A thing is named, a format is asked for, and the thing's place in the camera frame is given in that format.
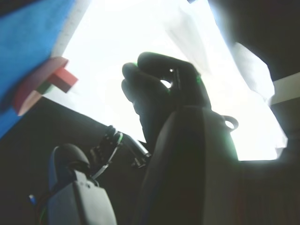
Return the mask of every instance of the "blue fabric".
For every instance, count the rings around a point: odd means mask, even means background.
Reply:
[[[0,18],[0,138],[21,118],[11,103],[20,81],[49,58],[75,0],[40,0]]]

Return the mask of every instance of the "robotic hand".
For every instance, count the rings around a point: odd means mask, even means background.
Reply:
[[[122,89],[153,153],[133,225],[236,224],[238,160],[225,121],[235,128],[237,121],[211,110],[204,84],[188,62],[145,52],[137,65],[125,64],[123,74]],[[105,190],[89,179],[93,160],[75,146],[53,152],[49,224],[116,224]]]

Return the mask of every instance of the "hole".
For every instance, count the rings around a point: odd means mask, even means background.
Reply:
[[[229,122],[229,121],[225,121],[226,126],[228,126],[230,129],[234,129],[234,125]]]
[[[164,80],[160,80],[161,83],[163,83],[164,86],[166,86],[167,88],[170,88],[172,86],[172,84],[168,81],[164,81]]]

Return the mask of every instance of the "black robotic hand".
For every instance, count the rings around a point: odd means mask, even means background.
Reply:
[[[150,151],[173,111],[184,105],[211,107],[200,75],[188,62],[144,52],[138,57],[137,65],[127,63],[122,72],[123,92],[140,116]],[[166,88],[161,80],[171,83],[171,87]]]

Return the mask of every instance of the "red object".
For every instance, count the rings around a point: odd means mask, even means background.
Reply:
[[[25,114],[42,97],[36,89],[43,82],[49,81],[64,92],[76,83],[77,78],[64,68],[67,63],[68,60],[63,57],[48,59],[21,83],[13,102],[19,116]]]

